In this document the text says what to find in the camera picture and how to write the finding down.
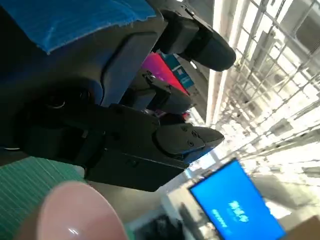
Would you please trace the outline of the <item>black left hand, blue tape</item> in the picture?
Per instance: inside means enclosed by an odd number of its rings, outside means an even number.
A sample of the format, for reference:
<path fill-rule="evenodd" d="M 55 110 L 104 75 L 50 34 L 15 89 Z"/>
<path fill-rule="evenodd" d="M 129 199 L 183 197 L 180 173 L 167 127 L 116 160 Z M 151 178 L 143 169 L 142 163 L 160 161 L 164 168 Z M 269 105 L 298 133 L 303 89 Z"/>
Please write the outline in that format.
<path fill-rule="evenodd" d="M 154 192 L 218 146 L 189 95 L 143 67 L 160 51 L 221 72 L 230 45 L 188 7 L 150 0 L 3 0 L 0 146 Z"/>

